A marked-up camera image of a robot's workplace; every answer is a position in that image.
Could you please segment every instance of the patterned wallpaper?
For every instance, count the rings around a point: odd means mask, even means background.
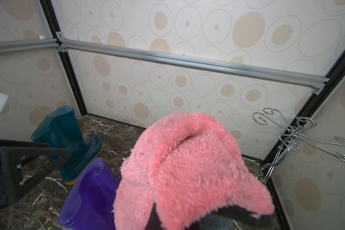
[[[51,38],[38,0],[0,0],[0,42]]]
[[[261,159],[280,129],[256,124],[252,113],[270,106],[292,120],[312,94],[304,86],[77,50],[70,53],[89,113],[141,127],[178,111],[208,113],[226,125],[243,154]],[[278,116],[275,120],[284,123]]]
[[[345,80],[315,115],[308,134],[321,140],[345,137]],[[330,152],[345,147],[312,142]],[[345,229],[345,163],[305,142],[301,152],[287,156],[272,175],[289,223],[294,230]]]
[[[318,74],[345,49],[345,0],[52,0],[65,37]]]
[[[64,105],[79,111],[54,48],[0,53],[0,92],[9,100],[0,114],[0,138],[31,141],[45,116]]]

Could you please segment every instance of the pink fuzzy towel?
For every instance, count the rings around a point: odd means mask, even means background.
[[[174,113],[146,129],[121,166],[117,230],[144,230],[152,207],[166,230],[182,230],[222,207],[253,218],[274,213],[230,132],[205,113]]]

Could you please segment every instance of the wire hanger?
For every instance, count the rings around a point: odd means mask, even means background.
[[[273,115],[274,111],[276,111],[277,113],[280,114],[280,116],[284,119],[284,121],[287,124],[287,127],[282,126],[281,124],[277,123],[276,121],[274,121],[273,119],[271,119],[270,117],[268,117],[267,115]],[[314,141],[318,141],[318,142],[322,142],[322,143],[327,143],[327,144],[333,144],[333,145],[340,145],[340,146],[345,146],[345,144],[342,143],[337,143],[337,142],[330,142],[330,141],[324,141],[324,140],[319,140],[319,139],[315,139],[315,138],[311,138],[306,132],[305,130],[308,130],[310,128],[313,128],[314,126],[317,125],[316,122],[314,122],[311,118],[309,117],[296,117],[297,119],[297,127],[295,126],[291,126],[285,119],[285,117],[283,116],[283,114],[278,111],[277,109],[274,108],[264,108],[263,109],[263,113],[253,113],[252,114],[252,118],[255,122],[257,122],[260,125],[267,125],[267,121],[264,119],[267,118],[268,120],[270,120],[271,122],[275,123],[277,126],[280,126],[284,129],[286,129],[288,131],[288,134],[285,133],[281,133],[278,135],[279,140],[281,141],[281,144],[277,147],[277,152],[275,155],[275,158],[273,160],[272,163],[267,163],[264,164],[261,168],[261,170],[259,170],[258,174],[257,174],[257,179],[261,176],[262,171],[265,168],[269,167],[269,170],[267,172],[267,174],[265,175],[265,178],[262,180],[263,183],[267,183],[268,179],[270,178],[273,169],[275,168],[275,166],[279,165],[286,157],[286,155],[290,152],[290,151],[294,151],[294,152],[300,152],[300,148],[299,145],[297,143],[295,143],[295,141],[297,140],[297,138],[303,140],[305,143],[307,143],[308,145],[311,145],[319,150],[324,151],[325,153],[328,153],[334,157],[336,157],[337,159],[345,162],[345,154],[341,153],[341,152],[336,152],[336,153],[332,153],[330,151],[327,151],[325,149],[322,149],[316,145],[313,145],[309,142],[309,140],[314,140]],[[345,137],[341,137],[341,136],[334,136],[334,138],[336,140],[345,142]]]

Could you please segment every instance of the marble floor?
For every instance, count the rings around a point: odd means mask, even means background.
[[[113,172],[120,178],[120,166],[123,158],[130,155],[130,149],[144,129],[119,122],[114,122],[91,115],[79,119],[83,138],[98,134],[102,137],[103,148],[100,157],[104,158]],[[245,165],[253,174],[259,170],[254,160],[244,159]],[[30,177],[49,165],[45,157],[26,164],[24,175]],[[61,208],[69,195],[72,186],[60,179],[55,170],[35,187],[21,202],[0,210],[0,230],[63,230],[58,218]],[[232,230],[256,230],[240,222],[234,222]],[[280,230],[277,218],[274,218],[271,230]]]

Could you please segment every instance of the black metal frame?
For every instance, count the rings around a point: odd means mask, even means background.
[[[332,90],[339,84],[339,82],[345,76],[345,50],[341,56],[337,59],[335,64],[332,66],[330,71],[327,73],[326,77],[330,80],[326,83],[325,87],[319,95],[312,94],[308,101],[301,108],[296,117],[311,117],[317,109],[322,105],[322,103],[327,99]],[[292,126],[296,126],[296,118],[290,123]],[[280,141],[274,145],[272,150],[269,152],[267,157],[264,159],[264,163],[272,163],[275,158],[277,147],[281,144]]]
[[[46,20],[47,20],[47,23],[48,23],[48,26],[50,28],[53,38],[58,38],[56,32],[60,31],[60,26],[56,19],[55,11],[51,3],[51,0],[40,0],[40,3],[41,3],[43,12],[45,14],[45,17],[46,17]],[[79,88],[79,85],[75,76],[75,72],[72,67],[72,63],[70,61],[69,54],[67,52],[59,51],[59,55],[60,55],[61,62],[64,66],[64,70],[67,74],[70,86],[72,88],[75,100],[77,102],[80,114],[82,116],[86,115],[87,114],[86,104],[84,103],[82,93]]]
[[[322,105],[322,103],[327,99],[330,95],[332,90],[339,84],[339,82],[345,76],[345,50],[332,66],[330,71],[327,73],[326,77],[330,78],[330,80],[326,83],[326,86],[323,88],[319,95],[313,94],[308,101],[304,104],[303,108],[297,114],[297,117],[311,117],[317,109]],[[292,126],[296,125],[296,118],[291,122]],[[269,152],[267,157],[264,159],[264,163],[272,163],[273,159],[275,158],[277,147],[281,144],[280,141],[273,146],[272,150]],[[278,217],[278,222],[283,230],[290,230],[289,223],[286,219],[284,209],[282,208],[280,199],[276,193],[275,186],[271,180],[271,178],[267,182],[267,188],[270,191],[273,197],[273,203],[276,208],[276,213]]]
[[[52,157],[54,160],[25,181],[22,167],[39,156]],[[48,143],[0,139],[0,209],[23,199],[70,156],[69,149],[50,148]]]

